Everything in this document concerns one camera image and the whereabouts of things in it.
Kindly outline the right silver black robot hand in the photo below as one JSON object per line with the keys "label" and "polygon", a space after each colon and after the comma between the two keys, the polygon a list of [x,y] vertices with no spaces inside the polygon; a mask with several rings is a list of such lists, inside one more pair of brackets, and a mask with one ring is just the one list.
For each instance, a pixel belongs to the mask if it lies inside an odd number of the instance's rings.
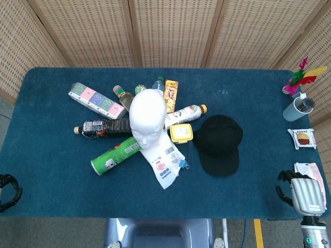
{"label": "right silver black robot hand", "polygon": [[278,180],[290,184],[292,197],[287,197],[280,186],[276,186],[279,198],[293,207],[297,214],[302,216],[321,216],[325,213],[324,198],[319,182],[292,170],[281,171]]}

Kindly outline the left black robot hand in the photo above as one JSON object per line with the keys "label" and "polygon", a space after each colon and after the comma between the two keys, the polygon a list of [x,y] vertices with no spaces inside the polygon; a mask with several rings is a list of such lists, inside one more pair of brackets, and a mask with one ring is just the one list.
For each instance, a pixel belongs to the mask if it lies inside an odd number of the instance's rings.
{"label": "left black robot hand", "polygon": [[16,193],[10,201],[6,203],[1,203],[1,213],[16,205],[23,193],[23,188],[19,187],[19,184],[14,176],[10,174],[1,174],[1,195],[3,188],[8,184],[11,184],[13,186],[13,189],[16,191]]}

